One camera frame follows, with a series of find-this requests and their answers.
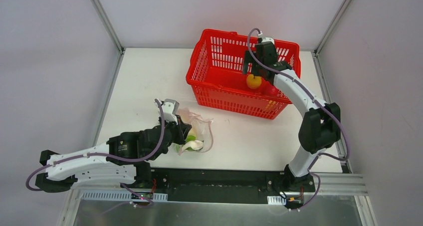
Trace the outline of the yellow orange fruit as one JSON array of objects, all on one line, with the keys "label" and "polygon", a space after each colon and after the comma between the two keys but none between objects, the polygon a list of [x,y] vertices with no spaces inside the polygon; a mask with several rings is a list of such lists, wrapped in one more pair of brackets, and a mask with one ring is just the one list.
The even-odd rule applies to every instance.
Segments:
[{"label": "yellow orange fruit", "polygon": [[262,85],[262,77],[249,74],[246,77],[246,85],[249,89],[257,89]]}]

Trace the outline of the green vegetable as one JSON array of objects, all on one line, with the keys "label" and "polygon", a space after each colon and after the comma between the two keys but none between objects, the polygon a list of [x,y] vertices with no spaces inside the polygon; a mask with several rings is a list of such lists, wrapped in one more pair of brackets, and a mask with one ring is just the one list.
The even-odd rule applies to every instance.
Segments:
[{"label": "green vegetable", "polygon": [[[196,137],[195,136],[188,136],[187,138],[186,138],[186,142],[185,143],[187,143],[188,141],[193,141],[193,140],[196,140]],[[178,152],[178,153],[180,153],[180,149],[181,149],[181,147],[182,147],[183,145],[176,145],[175,146],[175,150],[176,150],[176,152]]]}]

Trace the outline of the white garlic toy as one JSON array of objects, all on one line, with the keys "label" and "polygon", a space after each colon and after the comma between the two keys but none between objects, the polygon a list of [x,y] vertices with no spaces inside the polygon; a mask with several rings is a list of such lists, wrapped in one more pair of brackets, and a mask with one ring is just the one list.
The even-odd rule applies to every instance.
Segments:
[{"label": "white garlic toy", "polygon": [[200,141],[200,140],[188,141],[181,147],[180,152],[184,152],[188,150],[199,151],[203,147],[204,147],[203,141]]}]

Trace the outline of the clear pink zip top bag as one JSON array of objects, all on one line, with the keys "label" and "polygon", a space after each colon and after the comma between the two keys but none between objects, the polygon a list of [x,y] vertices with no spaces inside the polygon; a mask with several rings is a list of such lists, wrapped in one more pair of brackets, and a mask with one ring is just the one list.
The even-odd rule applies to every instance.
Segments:
[{"label": "clear pink zip top bag", "polygon": [[174,149],[180,156],[185,152],[206,153],[214,144],[212,133],[213,119],[204,119],[200,114],[190,111],[188,108],[179,109],[177,113],[184,123],[192,126],[183,144],[174,143]]}]

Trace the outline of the white daikon radish toy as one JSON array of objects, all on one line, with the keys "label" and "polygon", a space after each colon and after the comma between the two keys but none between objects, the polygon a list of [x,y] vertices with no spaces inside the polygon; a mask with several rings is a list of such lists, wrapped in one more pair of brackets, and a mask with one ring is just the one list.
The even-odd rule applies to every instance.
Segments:
[{"label": "white daikon radish toy", "polygon": [[199,135],[199,132],[200,132],[198,121],[197,120],[194,120],[194,121],[191,121],[189,124],[191,125],[192,128],[188,132],[188,135],[189,136],[195,136],[197,138],[198,135]]}]

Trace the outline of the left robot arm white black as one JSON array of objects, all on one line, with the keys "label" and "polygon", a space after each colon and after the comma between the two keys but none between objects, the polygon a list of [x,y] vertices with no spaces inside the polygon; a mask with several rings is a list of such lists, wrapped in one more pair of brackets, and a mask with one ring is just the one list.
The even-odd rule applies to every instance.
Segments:
[{"label": "left robot arm white black", "polygon": [[184,144],[191,129],[191,124],[177,116],[175,122],[123,132],[105,143],[67,155],[44,150],[39,160],[43,169],[35,176],[36,189],[61,193],[73,186],[114,184],[147,188],[153,181],[149,162],[168,153],[172,144]]}]

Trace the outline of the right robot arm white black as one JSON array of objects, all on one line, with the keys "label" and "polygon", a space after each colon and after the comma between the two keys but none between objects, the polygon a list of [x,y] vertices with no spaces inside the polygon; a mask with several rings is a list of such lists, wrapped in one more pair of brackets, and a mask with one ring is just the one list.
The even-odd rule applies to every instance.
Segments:
[{"label": "right robot arm white black", "polygon": [[242,72],[260,76],[280,90],[302,116],[298,133],[300,148],[286,165],[282,176],[283,188],[295,191],[308,183],[309,170],[319,155],[340,139],[340,107],[335,103],[328,104],[310,92],[288,62],[278,61],[271,41],[257,43],[255,51],[247,48]]}]

